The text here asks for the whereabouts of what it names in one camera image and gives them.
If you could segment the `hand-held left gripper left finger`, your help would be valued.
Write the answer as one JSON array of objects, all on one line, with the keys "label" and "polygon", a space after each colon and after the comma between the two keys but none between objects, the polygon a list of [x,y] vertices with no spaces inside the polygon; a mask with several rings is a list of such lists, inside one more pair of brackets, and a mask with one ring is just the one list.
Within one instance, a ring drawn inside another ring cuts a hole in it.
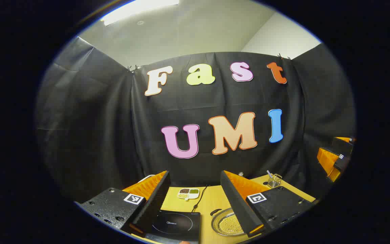
[{"label": "hand-held left gripper left finger", "polygon": [[77,205],[116,229],[145,235],[163,205],[170,184],[169,171],[165,170],[125,189],[110,187]]}]

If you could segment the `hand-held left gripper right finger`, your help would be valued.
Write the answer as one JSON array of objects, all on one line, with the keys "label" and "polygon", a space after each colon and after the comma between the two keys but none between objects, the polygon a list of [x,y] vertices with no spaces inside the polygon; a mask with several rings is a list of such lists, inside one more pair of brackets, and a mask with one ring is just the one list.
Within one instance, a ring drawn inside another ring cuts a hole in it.
[{"label": "hand-held left gripper right finger", "polygon": [[314,206],[284,186],[269,188],[226,170],[221,172],[221,187],[249,238],[273,232]]}]

